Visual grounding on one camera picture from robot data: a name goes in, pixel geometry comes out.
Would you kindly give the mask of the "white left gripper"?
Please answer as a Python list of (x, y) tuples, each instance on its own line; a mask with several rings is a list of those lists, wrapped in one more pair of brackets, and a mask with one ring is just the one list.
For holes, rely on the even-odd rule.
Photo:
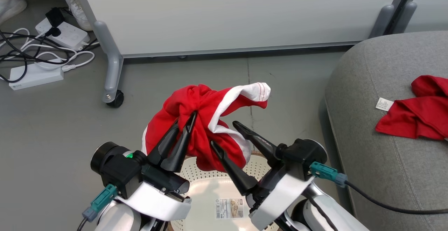
[(182, 178), (181, 171), (188, 150), (189, 140), (197, 118), (194, 111), (180, 132), (178, 121), (166, 131), (161, 140), (147, 155), (149, 164), (142, 168), (142, 182), (127, 198), (116, 199), (137, 212), (162, 221), (185, 219), (191, 209), (191, 199), (184, 197), (189, 191), (189, 180)]

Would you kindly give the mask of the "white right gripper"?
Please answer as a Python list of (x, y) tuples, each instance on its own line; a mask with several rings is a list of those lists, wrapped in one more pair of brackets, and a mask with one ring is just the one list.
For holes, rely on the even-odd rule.
[(251, 223), (259, 231), (265, 230), (271, 224), (276, 224), (283, 231), (308, 231), (309, 228), (299, 221), (294, 221), (287, 210), (311, 185), (314, 177), (302, 180), (290, 175), (284, 165), (280, 164), (276, 145), (239, 121), (233, 121), (232, 124), (244, 139), (253, 143), (264, 155), (267, 163), (273, 165), (258, 183), (255, 177), (248, 175), (235, 164), (221, 146), (211, 141), (211, 148), (236, 189), (242, 196), (247, 196), (248, 205), (251, 207)]

